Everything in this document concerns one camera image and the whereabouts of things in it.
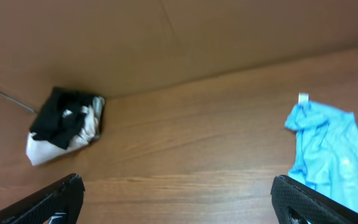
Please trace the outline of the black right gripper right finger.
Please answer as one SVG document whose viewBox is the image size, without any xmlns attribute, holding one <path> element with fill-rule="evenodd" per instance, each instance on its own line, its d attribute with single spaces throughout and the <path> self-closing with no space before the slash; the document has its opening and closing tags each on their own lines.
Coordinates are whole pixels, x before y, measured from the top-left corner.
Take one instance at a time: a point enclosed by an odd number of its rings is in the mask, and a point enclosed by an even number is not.
<svg viewBox="0 0 358 224">
<path fill-rule="evenodd" d="M 270 191 L 279 224 L 358 224 L 358 213 L 287 175 L 276 176 Z"/>
</svg>

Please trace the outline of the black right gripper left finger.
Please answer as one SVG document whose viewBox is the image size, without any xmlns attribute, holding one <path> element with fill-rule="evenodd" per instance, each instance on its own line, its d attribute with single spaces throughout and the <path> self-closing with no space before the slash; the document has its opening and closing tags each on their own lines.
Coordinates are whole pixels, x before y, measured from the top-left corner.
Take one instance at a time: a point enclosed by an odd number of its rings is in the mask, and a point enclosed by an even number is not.
<svg viewBox="0 0 358 224">
<path fill-rule="evenodd" d="M 69 174 L 0 210 L 0 224 L 76 224 L 84 194 L 82 178 Z"/>
</svg>

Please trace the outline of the black t-shirt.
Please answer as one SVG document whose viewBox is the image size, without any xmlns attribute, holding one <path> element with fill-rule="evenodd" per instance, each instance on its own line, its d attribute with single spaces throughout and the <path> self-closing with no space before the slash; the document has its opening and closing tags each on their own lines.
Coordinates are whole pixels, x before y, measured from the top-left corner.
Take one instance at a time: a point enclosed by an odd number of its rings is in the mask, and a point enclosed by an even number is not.
<svg viewBox="0 0 358 224">
<path fill-rule="evenodd" d="M 30 126 L 32 139 L 67 149 L 85 124 L 86 112 L 94 94 L 55 87 Z"/>
</svg>

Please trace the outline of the folded beige garment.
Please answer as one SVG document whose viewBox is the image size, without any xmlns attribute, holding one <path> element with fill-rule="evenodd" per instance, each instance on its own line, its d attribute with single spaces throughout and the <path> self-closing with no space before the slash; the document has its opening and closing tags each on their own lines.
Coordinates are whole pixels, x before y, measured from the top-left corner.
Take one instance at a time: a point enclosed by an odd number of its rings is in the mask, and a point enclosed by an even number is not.
<svg viewBox="0 0 358 224">
<path fill-rule="evenodd" d="M 99 138 L 105 100 L 101 96 L 55 93 L 29 128 L 25 153 L 37 166 Z"/>
</svg>

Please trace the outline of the light blue t-shirt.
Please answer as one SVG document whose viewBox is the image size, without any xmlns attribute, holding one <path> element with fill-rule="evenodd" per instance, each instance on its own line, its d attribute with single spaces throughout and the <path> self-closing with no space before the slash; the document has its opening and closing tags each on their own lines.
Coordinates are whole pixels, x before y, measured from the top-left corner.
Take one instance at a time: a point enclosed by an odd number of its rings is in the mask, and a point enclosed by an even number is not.
<svg viewBox="0 0 358 224">
<path fill-rule="evenodd" d="M 285 121 L 296 134 L 289 177 L 358 213 L 358 125 L 352 112 L 300 93 Z"/>
</svg>

